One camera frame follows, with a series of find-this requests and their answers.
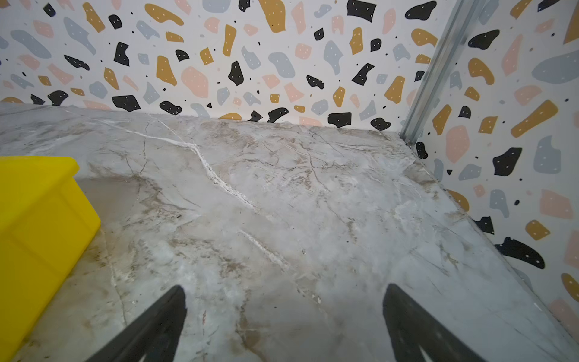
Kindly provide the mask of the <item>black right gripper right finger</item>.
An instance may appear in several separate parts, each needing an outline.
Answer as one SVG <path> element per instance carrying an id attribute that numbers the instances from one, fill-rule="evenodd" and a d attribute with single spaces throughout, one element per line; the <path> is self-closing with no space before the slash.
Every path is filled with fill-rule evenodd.
<path id="1" fill-rule="evenodd" d="M 396 361 L 482 361 L 409 294 L 389 284 L 382 303 Z"/>

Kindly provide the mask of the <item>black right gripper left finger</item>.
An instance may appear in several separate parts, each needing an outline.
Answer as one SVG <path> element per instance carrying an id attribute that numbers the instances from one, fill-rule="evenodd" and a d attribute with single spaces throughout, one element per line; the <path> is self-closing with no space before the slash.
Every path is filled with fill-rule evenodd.
<path id="1" fill-rule="evenodd" d="M 88 360 L 172 361 L 186 315 L 185 291 L 175 285 Z"/>

